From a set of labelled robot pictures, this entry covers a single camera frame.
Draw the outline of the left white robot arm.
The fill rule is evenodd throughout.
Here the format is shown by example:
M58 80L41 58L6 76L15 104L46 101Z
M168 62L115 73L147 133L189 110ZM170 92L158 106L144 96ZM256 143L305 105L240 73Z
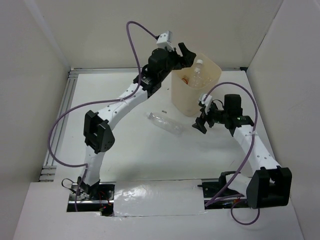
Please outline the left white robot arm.
M139 104L145 102L162 86L162 82L173 70L190 68L196 53L187 49L183 42L178 44L181 54L176 49L167 47L152 51L148 63L140 69L129 88L115 103L93 112L88 111L84 117L85 169L78 177L77 183L81 194L88 200L99 193L100 169L105 153L115 143L113 130L119 121Z

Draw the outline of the clear bottle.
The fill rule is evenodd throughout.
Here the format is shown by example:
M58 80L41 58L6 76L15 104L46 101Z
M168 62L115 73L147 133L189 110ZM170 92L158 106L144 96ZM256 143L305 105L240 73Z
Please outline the clear bottle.
M147 112L145 115L153 125L168 133L181 136L185 131L185 127L182 124L160 113Z
M214 78L211 77L211 76L203 76L203 77L202 77L202 86L203 86L203 87L207 86L207 85L210 84L213 80L214 80Z

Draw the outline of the red cap labelled bottle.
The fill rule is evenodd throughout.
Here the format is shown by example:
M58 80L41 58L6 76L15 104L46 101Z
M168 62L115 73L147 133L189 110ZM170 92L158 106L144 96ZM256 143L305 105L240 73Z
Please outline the red cap labelled bottle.
M181 78L181 80L182 80L184 83L186 83L187 85L190 84L190 78L187 77L187 76L183 76L183 77Z

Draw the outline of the clear bottle pointing down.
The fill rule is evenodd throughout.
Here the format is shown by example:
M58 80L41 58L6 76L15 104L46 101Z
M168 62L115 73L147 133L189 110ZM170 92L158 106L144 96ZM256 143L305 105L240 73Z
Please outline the clear bottle pointing down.
M192 77L189 81L190 87L194 89L199 89L202 87L203 85L202 68L203 68L203 60L198 59L195 64Z

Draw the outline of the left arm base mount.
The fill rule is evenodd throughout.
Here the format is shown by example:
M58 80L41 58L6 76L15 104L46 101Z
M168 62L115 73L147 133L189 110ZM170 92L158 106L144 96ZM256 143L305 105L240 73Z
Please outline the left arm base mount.
M66 211L69 213L76 212L75 202L77 205L77 212L94 212L99 213L103 217L114 216L114 193L115 184L113 183L100 183L97 193L92 197L86 195L82 190L76 196L77 185L73 183L69 189L68 203Z

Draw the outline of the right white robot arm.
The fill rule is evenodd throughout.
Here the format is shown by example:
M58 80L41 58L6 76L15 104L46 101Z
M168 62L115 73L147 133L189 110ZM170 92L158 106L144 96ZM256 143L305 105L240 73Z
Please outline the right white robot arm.
M218 109L211 96L202 94L199 98L201 114L196 118L193 128L203 134L205 124L213 127L222 124L229 130L247 156L253 175L247 177L239 171L227 171L219 177L219 195L230 196L234 191L243 195L252 209L286 206L289 203L292 172L270 155L254 130L254 122L243 115L242 99L238 94L226 94L224 106Z

